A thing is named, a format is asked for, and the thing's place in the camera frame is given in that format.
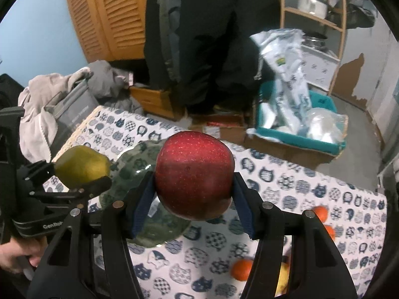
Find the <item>person left hand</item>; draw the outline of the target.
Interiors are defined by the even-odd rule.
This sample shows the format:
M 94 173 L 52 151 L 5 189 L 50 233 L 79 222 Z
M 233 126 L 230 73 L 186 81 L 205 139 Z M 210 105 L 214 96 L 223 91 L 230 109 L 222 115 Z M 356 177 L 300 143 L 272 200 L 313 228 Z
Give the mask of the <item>person left hand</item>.
M 13 274 L 22 272 L 19 257 L 26 257 L 33 267 L 38 267 L 47 248 L 47 238 L 13 238 L 1 245 L 1 269 Z

